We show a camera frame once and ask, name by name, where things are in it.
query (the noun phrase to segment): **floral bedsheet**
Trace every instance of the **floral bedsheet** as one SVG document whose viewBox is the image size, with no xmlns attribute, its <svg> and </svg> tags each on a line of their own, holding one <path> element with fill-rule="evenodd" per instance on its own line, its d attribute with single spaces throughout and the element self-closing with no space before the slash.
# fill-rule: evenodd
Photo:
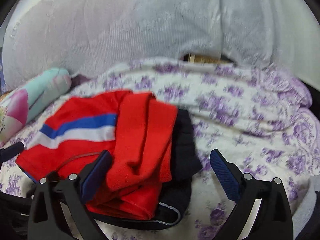
<svg viewBox="0 0 320 240">
<path fill-rule="evenodd" d="M 320 173 L 320 123 L 308 110 L 310 93 L 298 79 L 274 65 L 259 70 L 166 58 L 121 63 L 60 97 L 6 147 L 17 140 L 27 145 L 44 120 L 68 98 L 124 88 L 153 91 L 160 100 L 190 111 L 203 169 L 193 178 L 190 206 L 181 223 L 166 230 L 138 231 L 98 222 L 109 239 L 211 240 L 234 207 L 209 164 L 215 148 L 255 178 L 280 177 L 292 213 L 308 189 L 308 178 Z M 3 192 L 24 196 L 31 184 L 14 159 L 3 164 Z M 240 239 L 249 233 L 258 208 L 257 202 Z M 70 226 L 81 238 L 71 219 Z"/>
</svg>

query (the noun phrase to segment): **blue gripper pad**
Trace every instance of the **blue gripper pad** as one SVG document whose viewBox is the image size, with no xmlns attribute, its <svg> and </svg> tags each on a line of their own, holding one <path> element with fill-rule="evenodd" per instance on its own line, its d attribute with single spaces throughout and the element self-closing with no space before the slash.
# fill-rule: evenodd
<svg viewBox="0 0 320 240">
<path fill-rule="evenodd" d="M 112 165 L 110 152 L 104 150 L 98 158 L 87 164 L 80 172 L 80 197 L 82 203 L 92 200 L 101 183 L 106 177 L 107 171 Z"/>
<path fill-rule="evenodd" d="M 217 149 L 210 153 L 210 165 L 218 177 L 218 180 L 228 199 L 237 203 L 241 198 L 239 191 L 240 185 L 228 168 L 227 161 Z"/>
</svg>

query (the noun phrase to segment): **clothing pile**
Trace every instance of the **clothing pile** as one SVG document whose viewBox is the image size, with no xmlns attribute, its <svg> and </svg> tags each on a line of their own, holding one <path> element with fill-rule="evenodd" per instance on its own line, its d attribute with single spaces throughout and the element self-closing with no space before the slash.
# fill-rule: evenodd
<svg viewBox="0 0 320 240">
<path fill-rule="evenodd" d="M 191 178 L 202 165 L 188 111 L 159 102 L 150 92 L 72 97 L 45 121 L 16 163 L 33 181 L 51 171 L 65 179 L 79 174 L 103 150 L 113 163 L 99 187 L 91 187 L 94 192 L 83 199 L 89 211 L 180 221 L 190 201 Z"/>
</svg>

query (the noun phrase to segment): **dark blue fabric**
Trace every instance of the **dark blue fabric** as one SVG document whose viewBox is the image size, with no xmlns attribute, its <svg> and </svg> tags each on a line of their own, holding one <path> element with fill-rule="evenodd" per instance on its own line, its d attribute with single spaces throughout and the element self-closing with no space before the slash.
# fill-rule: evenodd
<svg viewBox="0 0 320 240">
<path fill-rule="evenodd" d="M 228 199 L 237 203 L 241 198 L 239 193 L 239 183 L 215 150 L 210 153 L 210 165 L 213 168 L 214 173 L 217 175 Z"/>
<path fill-rule="evenodd" d="M 80 128 L 100 128 L 106 125 L 116 125 L 116 114 L 102 114 L 93 117 L 84 117 L 78 120 L 67 122 L 61 125 L 57 130 L 52 129 L 50 126 L 44 124 L 40 132 L 45 134 L 51 139 L 63 135 L 67 130 L 80 129 Z"/>
<path fill-rule="evenodd" d="M 112 164 L 112 157 L 108 151 L 102 153 L 92 172 L 80 185 L 80 195 L 83 203 L 92 200 Z"/>
</svg>

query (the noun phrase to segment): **purple floral blanket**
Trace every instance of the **purple floral blanket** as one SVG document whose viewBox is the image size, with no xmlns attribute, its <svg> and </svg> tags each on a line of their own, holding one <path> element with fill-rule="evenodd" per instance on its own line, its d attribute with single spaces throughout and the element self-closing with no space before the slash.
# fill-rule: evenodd
<svg viewBox="0 0 320 240">
<path fill-rule="evenodd" d="M 258 179 L 280 177 L 292 213 L 308 189 L 309 177 L 320 173 L 320 123 L 308 110 L 310 93 L 298 79 L 274 65 L 259 70 L 166 58 L 121 63 L 60 97 L 6 146 L 17 140 L 27 145 L 44 120 L 71 96 L 87 97 L 114 89 L 153 91 L 160 100 L 188 109 L 203 169 L 194 176 L 191 203 L 180 224 L 150 232 L 99 222 L 109 239 L 211 240 L 234 206 L 209 164 L 215 148 Z M 0 189 L 24 196 L 32 182 L 14 161 L 3 164 Z M 248 235 L 258 208 L 257 202 L 240 238 Z"/>
</svg>

